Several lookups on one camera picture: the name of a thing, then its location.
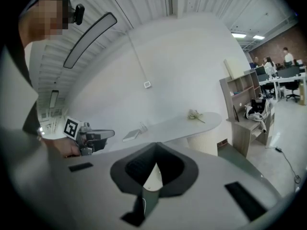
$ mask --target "person's hand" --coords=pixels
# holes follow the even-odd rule
[[[58,149],[64,158],[71,155],[80,156],[80,150],[73,139],[65,137],[55,140],[43,139],[43,141],[47,146],[51,145]]]

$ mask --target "chair base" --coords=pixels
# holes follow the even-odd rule
[[[288,99],[291,98],[291,97],[294,98],[295,103],[297,103],[297,98],[296,97],[300,98],[300,96],[297,95],[297,94],[288,94],[287,97],[286,97],[286,101],[288,101]]]

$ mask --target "black cable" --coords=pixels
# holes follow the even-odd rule
[[[292,172],[293,172],[293,174],[294,174],[294,182],[295,182],[296,184],[300,184],[300,183],[301,183],[301,177],[300,177],[299,175],[297,175],[297,174],[294,172],[291,163],[290,163],[289,160],[287,159],[287,157],[286,157],[286,155],[284,154],[284,152],[282,151],[282,149],[279,148],[279,147],[274,147],[274,149],[275,149],[276,151],[278,151],[278,152],[280,152],[280,153],[283,154],[284,158],[287,160],[287,162],[288,162],[288,164],[290,165],[290,168],[291,168],[291,170],[292,170]]]

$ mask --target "qr code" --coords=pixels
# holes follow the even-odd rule
[[[67,119],[66,121],[66,126],[64,128],[64,133],[71,136],[71,137],[75,137],[76,136],[76,132],[77,132],[77,128],[78,128],[78,123],[72,121],[71,119]]]

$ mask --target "desk with shelf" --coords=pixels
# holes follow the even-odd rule
[[[257,139],[262,144],[268,145],[272,138],[275,101],[272,101],[271,109],[263,115],[267,128],[266,133],[261,132],[259,122],[244,117],[245,104],[251,99],[258,98],[261,93],[255,70],[246,72],[243,76],[236,79],[231,79],[230,77],[221,79],[220,84],[228,112],[227,121],[232,124],[233,147],[246,157],[249,144],[253,140]],[[234,108],[239,121],[236,120]]]

